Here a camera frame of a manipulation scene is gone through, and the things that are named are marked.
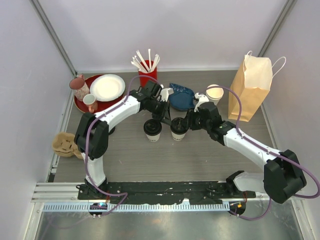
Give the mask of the black lid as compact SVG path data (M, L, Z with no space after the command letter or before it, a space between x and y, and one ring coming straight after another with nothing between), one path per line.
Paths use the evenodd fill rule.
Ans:
M144 123L143 130L146 135L156 136L161 133L162 124L158 120L149 119Z
M182 117L176 117L171 121L170 130L177 135L185 134L188 131L188 121Z

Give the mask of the white paper cup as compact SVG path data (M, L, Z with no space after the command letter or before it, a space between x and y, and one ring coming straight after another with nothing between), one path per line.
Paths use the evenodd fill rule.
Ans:
M173 137L173 139L174 139L175 141L181 141L181 140L185 137L185 134L186 134L186 133L184 133L184 134L175 134L175 133L173 133L173 132L171 131L171 135L172 135L172 137Z
M147 138L148 138L151 142L156 142L156 141L158 141L159 138L160 138L160 135L161 135L161 133L159 133L159 134L157 134L157 135L154 135L154 136L151 136L151 135L147 135L147 134L146 134Z

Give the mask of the stack of paper cups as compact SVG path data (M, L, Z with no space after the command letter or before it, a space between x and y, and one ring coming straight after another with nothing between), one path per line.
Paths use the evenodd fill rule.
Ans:
M211 102L217 105L220 99L224 95L224 89L221 87L218 87L217 84L211 84L207 87L207 90L205 91L205 95Z

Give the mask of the stack of black lids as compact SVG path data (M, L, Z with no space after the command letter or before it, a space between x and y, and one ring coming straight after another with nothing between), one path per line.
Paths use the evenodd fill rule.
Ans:
M111 129L109 130L108 135L109 135L109 136L112 135L112 134L115 132L115 130L116 130L115 127L111 128Z

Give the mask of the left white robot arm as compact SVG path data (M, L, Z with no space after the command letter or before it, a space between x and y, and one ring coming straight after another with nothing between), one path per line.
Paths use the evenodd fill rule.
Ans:
M106 190L108 181L103 170L103 155L108 149L110 131L141 111L148 111L155 120L170 125L169 96L173 93L172 88L164 88L149 80L145 86L129 91L122 100L106 110L82 115L74 142L83 156L85 184L93 198L100 200L105 195L123 195L107 193Z

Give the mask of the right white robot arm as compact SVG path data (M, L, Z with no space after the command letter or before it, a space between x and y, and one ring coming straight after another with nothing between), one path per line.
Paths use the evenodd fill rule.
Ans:
M236 198L245 191L251 191L267 194L282 204L307 184L303 171L297 166L299 161L294 152L279 151L243 132L239 133L235 124L222 119L212 102L189 109L184 118L175 118L171 130L177 134L204 130L212 140L241 153L262 169L262 173L240 170L231 175L231 182L225 186L230 197Z

